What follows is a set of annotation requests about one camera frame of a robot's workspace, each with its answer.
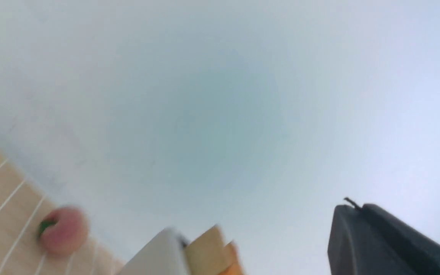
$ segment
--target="white backdrop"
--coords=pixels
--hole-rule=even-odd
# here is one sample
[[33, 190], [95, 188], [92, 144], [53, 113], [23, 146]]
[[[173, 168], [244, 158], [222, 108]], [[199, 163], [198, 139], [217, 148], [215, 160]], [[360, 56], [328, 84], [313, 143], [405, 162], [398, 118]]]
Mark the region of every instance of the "white backdrop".
[[0, 0], [0, 147], [124, 259], [328, 274], [345, 196], [440, 242], [440, 2]]

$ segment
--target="peach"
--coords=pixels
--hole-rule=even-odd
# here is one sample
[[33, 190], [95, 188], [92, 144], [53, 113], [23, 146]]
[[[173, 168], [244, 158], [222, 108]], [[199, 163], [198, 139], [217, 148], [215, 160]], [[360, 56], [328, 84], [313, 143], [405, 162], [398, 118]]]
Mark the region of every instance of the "peach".
[[51, 254], [67, 256], [77, 251], [87, 240], [89, 223], [77, 207], [60, 207], [50, 212], [40, 223], [40, 243]]

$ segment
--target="wooden block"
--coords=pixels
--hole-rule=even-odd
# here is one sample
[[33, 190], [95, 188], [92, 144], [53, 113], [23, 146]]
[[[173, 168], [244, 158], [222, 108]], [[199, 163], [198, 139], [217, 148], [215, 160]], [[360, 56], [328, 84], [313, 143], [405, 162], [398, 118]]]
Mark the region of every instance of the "wooden block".
[[184, 253], [191, 275], [218, 275], [231, 265], [218, 226], [194, 240]]
[[225, 246], [225, 253], [227, 253], [227, 257], [229, 257], [232, 264], [227, 270], [220, 273], [220, 275], [243, 275], [244, 273], [239, 260], [239, 254], [234, 242], [230, 242]]

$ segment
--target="wooden surface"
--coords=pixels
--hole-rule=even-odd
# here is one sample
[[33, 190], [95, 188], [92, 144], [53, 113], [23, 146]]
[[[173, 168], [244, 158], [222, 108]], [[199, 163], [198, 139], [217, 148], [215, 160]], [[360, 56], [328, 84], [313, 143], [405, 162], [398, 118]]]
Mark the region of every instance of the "wooden surface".
[[89, 239], [69, 257], [48, 256], [36, 229], [54, 204], [0, 154], [0, 275], [114, 275], [123, 264]]

